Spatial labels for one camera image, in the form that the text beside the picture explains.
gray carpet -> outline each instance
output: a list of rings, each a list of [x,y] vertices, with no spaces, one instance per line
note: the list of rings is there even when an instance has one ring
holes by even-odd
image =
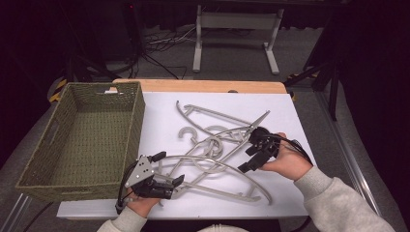
[[[291,29],[278,32],[274,53],[278,61],[280,75],[272,75],[270,72],[261,46],[265,42],[264,38],[269,38],[269,33],[264,31],[252,31],[247,36],[238,36],[237,33],[234,34],[228,31],[211,31],[206,33],[203,38],[200,73],[193,73],[191,70],[194,42],[186,41],[171,47],[167,51],[153,52],[150,55],[168,67],[186,66],[186,79],[284,81],[291,73],[299,73],[302,70],[302,66],[305,64],[320,33],[320,29]],[[109,67],[114,69],[122,65],[121,62],[110,63]],[[180,77],[184,73],[184,68],[169,69]],[[148,63],[143,59],[139,59],[138,68],[135,66],[134,70],[138,71],[133,73],[137,77],[173,78],[163,68]],[[121,75],[126,77],[129,73],[124,72]],[[352,186],[350,177],[340,157],[341,151],[337,141],[326,124],[325,115],[319,107],[315,94],[307,88],[309,83],[310,80],[305,80],[298,84],[297,88],[292,88],[296,94],[295,107],[307,135],[309,145],[315,155],[318,166],[326,174],[338,176],[346,184]],[[52,110],[53,107],[31,129],[15,149],[8,162],[0,170],[2,185],[0,188],[0,204],[2,206],[0,213],[1,225],[6,220],[9,211],[13,208],[19,196],[19,193],[15,191],[14,185],[35,149]],[[396,231],[407,231],[396,203],[392,199],[389,190],[380,180],[356,132],[348,106],[344,101],[342,89],[339,90],[338,95],[337,122],[341,127],[343,137],[347,140],[364,173],[383,217]],[[45,203],[43,202],[33,200],[16,231],[22,231],[24,226],[28,224],[31,218],[44,205]],[[96,231],[103,223],[102,221],[70,221],[60,219],[56,217],[57,209],[58,204],[54,204],[47,209],[31,226],[29,231]],[[297,228],[304,220],[304,218],[280,219],[281,231],[290,231]],[[311,223],[305,231],[317,230]]]

wicker basket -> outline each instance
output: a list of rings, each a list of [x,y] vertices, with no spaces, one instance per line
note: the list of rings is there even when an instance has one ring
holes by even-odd
[[[69,83],[16,188],[44,201],[116,198],[144,109],[139,82]]]

dark background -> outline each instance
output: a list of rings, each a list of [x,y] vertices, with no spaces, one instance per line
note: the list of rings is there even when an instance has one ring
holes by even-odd
[[[114,3],[0,3],[0,165],[48,109],[47,91],[67,72],[70,57],[80,54],[104,66],[106,60],[125,60],[135,54],[135,37],[132,43],[122,14],[124,4],[113,7]],[[339,62],[340,81],[356,128],[410,227],[409,14],[403,1],[356,0],[348,6],[292,8],[285,11],[282,26],[327,25],[307,65]],[[144,5],[135,10],[141,10],[140,22],[147,27],[173,30],[194,23],[192,7]],[[97,18],[95,12],[106,14]]]

white tabletop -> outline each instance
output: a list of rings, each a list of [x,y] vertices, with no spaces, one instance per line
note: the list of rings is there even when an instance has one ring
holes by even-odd
[[[270,110],[270,114],[260,126],[270,132],[286,132],[288,138],[297,139],[310,155],[312,162],[315,163],[293,102],[287,94],[144,92],[144,100],[146,108],[139,155],[152,156],[160,151],[166,151],[168,157],[184,155],[192,147],[190,134],[186,134],[182,138],[178,137],[181,128],[191,127],[191,124],[177,110],[176,101],[179,101],[181,107],[186,104],[194,104],[248,122],[255,121],[267,110]],[[193,112],[190,117],[203,128],[215,125],[229,129],[244,126],[198,112]],[[197,140],[203,140],[207,137],[207,134],[199,131]],[[223,142],[223,153],[228,153],[235,146],[235,144]],[[249,145],[235,153],[226,163],[237,167],[248,161],[249,156],[245,153],[247,147]],[[169,171],[176,161],[178,160],[164,160],[164,172]],[[199,173],[199,170],[190,161],[186,161],[173,177],[185,174],[185,181],[190,181]],[[253,192],[252,196],[260,196],[261,199],[256,202],[246,202],[190,188],[176,198],[163,200],[162,206],[155,206],[149,219],[282,218],[308,214],[303,206],[303,196],[292,181],[279,176],[277,173],[260,170],[247,172],[246,175],[270,193],[273,199],[272,204],[269,204],[268,199],[258,189]],[[209,174],[198,184],[235,194],[239,192],[247,194],[250,188],[249,181],[232,170]],[[114,205],[114,199],[62,202],[57,217],[71,219],[116,218]]]

gray sleeve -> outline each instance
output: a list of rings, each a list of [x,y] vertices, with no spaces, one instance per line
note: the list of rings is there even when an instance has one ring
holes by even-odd
[[[145,222],[147,218],[141,217],[126,207],[115,220],[106,221],[98,232],[139,232]]]
[[[305,208],[320,231],[394,231],[376,215],[359,193],[316,166],[295,182]]]

